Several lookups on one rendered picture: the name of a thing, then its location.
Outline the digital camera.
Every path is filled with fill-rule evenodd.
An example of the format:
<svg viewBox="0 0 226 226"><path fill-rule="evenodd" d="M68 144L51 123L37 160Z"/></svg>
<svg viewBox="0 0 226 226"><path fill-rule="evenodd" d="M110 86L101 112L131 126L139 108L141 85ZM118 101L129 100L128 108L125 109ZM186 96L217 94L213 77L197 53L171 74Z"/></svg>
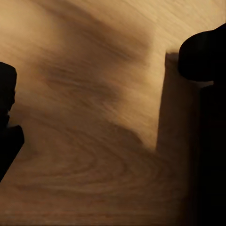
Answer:
<svg viewBox="0 0 226 226"><path fill-rule="evenodd" d="M0 62L0 131L7 129L11 106L15 103L16 68Z"/></svg>

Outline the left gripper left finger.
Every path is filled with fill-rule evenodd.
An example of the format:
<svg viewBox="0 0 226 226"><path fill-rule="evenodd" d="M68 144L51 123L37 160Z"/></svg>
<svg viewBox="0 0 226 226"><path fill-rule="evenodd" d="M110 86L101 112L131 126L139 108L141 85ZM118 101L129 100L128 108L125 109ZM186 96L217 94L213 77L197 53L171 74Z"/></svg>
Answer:
<svg viewBox="0 0 226 226"><path fill-rule="evenodd" d="M23 145L24 133L20 125L0 131L0 182Z"/></svg>

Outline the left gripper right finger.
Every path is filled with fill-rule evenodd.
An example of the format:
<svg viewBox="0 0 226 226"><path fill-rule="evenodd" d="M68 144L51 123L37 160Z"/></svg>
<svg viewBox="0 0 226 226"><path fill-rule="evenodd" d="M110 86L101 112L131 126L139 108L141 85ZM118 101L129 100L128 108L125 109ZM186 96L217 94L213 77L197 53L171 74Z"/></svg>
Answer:
<svg viewBox="0 0 226 226"><path fill-rule="evenodd" d="M215 125L211 142L226 163L226 127Z"/></svg>

